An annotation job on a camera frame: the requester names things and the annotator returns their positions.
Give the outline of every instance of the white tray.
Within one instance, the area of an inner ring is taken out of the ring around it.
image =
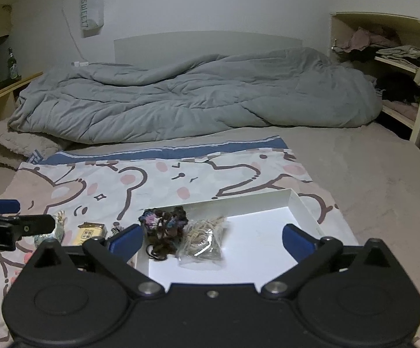
[[[292,189],[181,204],[189,220],[227,216],[223,239],[223,268],[196,271],[182,268],[171,255],[163,262],[149,260],[143,247],[136,268],[166,290],[175,283],[254,283],[257,290],[295,266],[284,249],[282,230],[295,224],[315,238],[324,236],[320,226]],[[173,206],[159,207],[169,210]]]

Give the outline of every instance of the blue stripe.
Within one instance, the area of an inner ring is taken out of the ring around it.
[[[234,153],[247,149],[274,148],[287,149],[286,143],[279,137],[273,136],[263,140],[252,142],[225,142],[222,144],[208,144],[184,147],[164,147],[154,149],[142,149],[127,152],[116,152],[104,155],[80,156],[67,152],[58,152],[49,158],[40,161],[40,165],[65,165],[85,161],[106,161],[106,160],[143,160],[162,159],[177,160],[181,158],[203,157],[211,153],[224,152]]]

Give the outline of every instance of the green bottle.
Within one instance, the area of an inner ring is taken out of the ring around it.
[[[8,49],[8,78],[10,80],[18,79],[18,65],[16,64],[15,55],[11,48]]]

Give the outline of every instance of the blue gripper pad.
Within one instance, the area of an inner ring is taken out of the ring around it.
[[[134,224],[107,239],[105,243],[109,252],[127,262],[140,250],[143,239],[141,226]]]
[[[18,213],[19,209],[18,200],[0,200],[0,213]]]
[[[282,231],[282,244],[297,261],[305,259],[316,250],[317,239],[308,235],[294,224],[287,224]]]

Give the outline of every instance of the folded clothes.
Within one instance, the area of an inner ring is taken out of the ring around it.
[[[382,50],[379,50],[377,54],[383,57],[384,59],[392,59],[392,60],[404,59],[405,60],[405,58],[409,58],[409,59],[416,59],[420,61],[420,50],[411,45],[394,47],[394,48],[384,48]],[[409,64],[415,65],[414,62],[411,60],[406,60],[406,62]]]

